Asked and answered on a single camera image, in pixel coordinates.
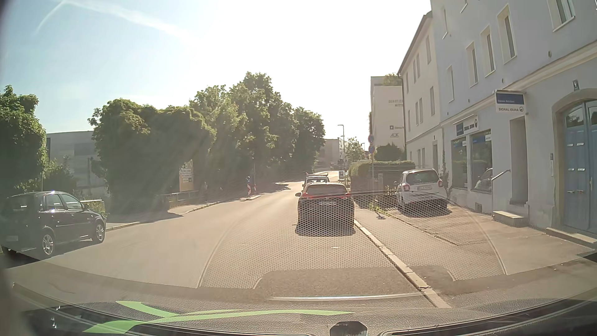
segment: shop window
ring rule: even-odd
[[[472,134],[470,142],[473,190],[491,192],[491,178],[493,177],[491,130]]]
[[[456,188],[468,186],[466,160],[466,138],[452,141],[452,185]]]

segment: door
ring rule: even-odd
[[[564,128],[564,224],[597,233],[597,101],[572,108]]]
[[[66,212],[58,194],[44,195],[44,224],[54,230],[54,240],[65,242],[73,239],[73,218]]]
[[[60,194],[64,205],[66,205],[66,212],[72,218],[73,225],[72,239],[78,239],[82,236],[87,236],[91,232],[91,214],[83,210],[83,205],[79,200],[69,194]]]

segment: railing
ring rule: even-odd
[[[500,177],[501,175],[504,175],[507,172],[512,172],[510,169],[506,169],[503,172],[499,173],[498,175],[495,175],[494,177],[491,178],[491,212],[493,213],[495,208],[493,206],[493,180],[497,179],[498,177]]]

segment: street sign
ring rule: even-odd
[[[496,90],[496,111],[525,113],[524,93],[519,91]]]

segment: roof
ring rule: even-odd
[[[402,69],[406,65],[407,59],[410,56],[410,53],[414,48],[414,44],[418,40],[418,36],[421,34],[421,30],[423,30],[423,26],[425,25],[425,22],[427,22],[427,20],[431,20],[432,18],[433,18],[433,13],[431,13],[431,11],[427,12],[427,14],[423,15],[423,17],[421,18],[421,22],[418,24],[418,27],[417,27],[417,32],[414,34],[413,40],[411,41],[411,44],[408,46],[408,50],[407,50],[406,55],[404,55],[404,59],[402,59],[402,64],[400,65],[400,69],[398,69],[398,74],[402,74]]]

